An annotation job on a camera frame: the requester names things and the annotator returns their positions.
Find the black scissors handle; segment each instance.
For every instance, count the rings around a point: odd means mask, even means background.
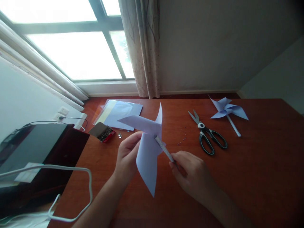
[[[220,148],[222,148],[222,149],[227,149],[228,144],[227,144],[226,140],[224,139],[224,137],[223,137],[220,133],[218,133],[218,132],[216,132],[216,131],[213,131],[213,130],[210,130],[210,129],[207,130],[207,133],[210,135],[210,137],[212,138],[212,140],[213,140],[217,145],[219,145]],[[222,144],[218,141],[218,139],[217,139],[216,137],[221,138],[221,140],[224,142],[224,145],[222,145]]]
[[[206,144],[208,145],[208,147],[211,149],[211,152],[208,151],[205,146],[204,146],[204,143],[203,142],[206,142]],[[213,146],[211,145],[209,139],[205,136],[205,134],[203,133],[203,131],[200,131],[200,134],[199,134],[199,143],[200,143],[200,146],[202,147],[202,149],[209,155],[214,155],[214,148]]]

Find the scissors blade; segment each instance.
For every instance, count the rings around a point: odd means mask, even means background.
[[[194,111],[194,115],[195,115],[196,120],[199,122],[200,121],[199,116],[196,114],[196,111],[194,109],[193,109],[193,111]]]
[[[190,116],[192,117],[192,119],[196,122],[196,124],[199,124],[199,120],[197,120],[192,114],[191,112],[189,112]]]

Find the small box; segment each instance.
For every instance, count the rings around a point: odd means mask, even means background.
[[[90,131],[90,135],[95,136],[101,142],[106,143],[112,135],[115,134],[115,131],[107,125],[104,125],[102,122],[98,122]]]

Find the yellow paper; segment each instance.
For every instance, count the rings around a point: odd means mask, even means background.
[[[98,123],[98,122],[104,123],[104,121],[106,120],[108,115],[111,113],[112,109],[114,108],[116,102],[117,101],[115,101],[115,100],[109,100],[108,101],[108,103],[106,105],[106,108],[104,109],[103,113],[101,114],[99,119],[96,121],[96,123]]]

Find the pinwheel stick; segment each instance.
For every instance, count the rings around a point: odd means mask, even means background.
[[[229,122],[231,123],[231,126],[232,126],[233,129],[235,130],[235,133],[236,133],[239,137],[241,137],[241,134],[239,133],[239,131],[238,131],[237,128],[235,127],[234,123],[233,123],[232,120],[230,119],[230,116],[229,116],[229,115],[226,115],[226,116],[227,116]]]
[[[159,144],[159,146],[162,148],[162,150],[165,152],[165,154],[168,156],[168,158],[170,159],[171,162],[175,163],[173,157],[171,156],[171,154],[169,153],[169,151],[167,150],[167,148],[165,147],[165,145],[163,144],[163,142],[161,141],[161,139],[158,136],[154,136],[155,140],[157,141],[157,143]]]

